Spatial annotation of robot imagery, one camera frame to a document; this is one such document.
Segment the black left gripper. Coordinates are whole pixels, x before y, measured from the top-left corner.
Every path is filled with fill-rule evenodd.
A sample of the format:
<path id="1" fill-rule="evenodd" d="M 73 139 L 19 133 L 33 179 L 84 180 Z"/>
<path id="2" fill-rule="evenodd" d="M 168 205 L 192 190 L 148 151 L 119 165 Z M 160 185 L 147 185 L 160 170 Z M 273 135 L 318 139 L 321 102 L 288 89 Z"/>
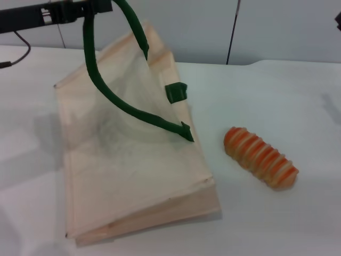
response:
<path id="1" fill-rule="evenodd" d="M 91 13 L 112 11 L 111 0 L 89 0 Z M 86 1 L 60 1 L 1 10 L 1 33 L 75 22 L 84 16 Z"/>

